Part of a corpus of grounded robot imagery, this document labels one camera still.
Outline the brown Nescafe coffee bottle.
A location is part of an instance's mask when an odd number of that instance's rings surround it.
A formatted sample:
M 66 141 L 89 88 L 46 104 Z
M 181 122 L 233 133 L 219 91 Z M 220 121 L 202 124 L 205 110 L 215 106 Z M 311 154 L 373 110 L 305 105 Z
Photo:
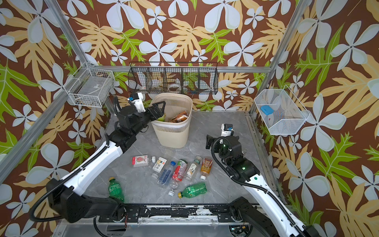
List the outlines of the brown Nescafe coffee bottle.
M 184 122 L 188 118 L 189 118 L 188 113 L 186 111 L 183 111 L 183 112 L 179 113 L 177 116 L 175 116 L 174 118 L 172 118 L 169 122 L 180 123 L 180 122 Z

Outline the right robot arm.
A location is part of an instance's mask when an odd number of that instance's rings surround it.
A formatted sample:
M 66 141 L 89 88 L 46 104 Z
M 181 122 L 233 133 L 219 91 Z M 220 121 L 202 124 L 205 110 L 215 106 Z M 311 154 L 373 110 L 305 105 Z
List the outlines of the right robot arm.
M 230 179 L 243 186 L 264 211 L 259 212 L 245 198 L 231 203 L 232 210 L 265 237 L 317 237 L 312 225 L 306 226 L 279 199 L 258 168 L 242 152 L 237 136 L 206 136 L 206 149 Z

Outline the amber tea bottle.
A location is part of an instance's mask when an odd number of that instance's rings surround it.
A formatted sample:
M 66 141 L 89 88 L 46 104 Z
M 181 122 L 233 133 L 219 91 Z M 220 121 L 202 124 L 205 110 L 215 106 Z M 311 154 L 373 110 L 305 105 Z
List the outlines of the amber tea bottle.
M 213 165 L 212 159 L 204 158 L 204 160 L 202 161 L 201 169 L 200 169 L 201 180 L 206 180 L 206 178 L 209 176 L 212 165 Z

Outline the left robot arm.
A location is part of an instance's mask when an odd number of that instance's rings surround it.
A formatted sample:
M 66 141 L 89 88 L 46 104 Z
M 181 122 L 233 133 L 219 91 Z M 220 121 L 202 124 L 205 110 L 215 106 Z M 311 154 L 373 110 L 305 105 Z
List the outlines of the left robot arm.
M 154 121 L 164 116 L 166 102 L 153 103 L 138 111 L 135 102 L 121 108 L 117 113 L 118 124 L 105 142 L 85 162 L 60 180 L 51 179 L 44 194 L 29 211 L 34 222 L 49 222 L 65 219 L 75 223 L 83 218 L 103 217 L 114 221 L 124 218 L 124 202 L 117 198 L 98 198 L 85 195 L 93 180 L 115 159 L 123 155 L 137 140 L 137 135 Z M 45 200 L 58 216 L 39 218 L 35 216 L 37 207 Z

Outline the green yellow juice bottle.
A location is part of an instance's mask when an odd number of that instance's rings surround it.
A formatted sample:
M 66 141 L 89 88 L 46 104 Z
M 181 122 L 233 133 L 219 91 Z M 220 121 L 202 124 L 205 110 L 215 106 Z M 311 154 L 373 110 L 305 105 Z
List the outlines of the green yellow juice bottle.
M 166 115 L 157 118 L 157 121 L 165 121 Z

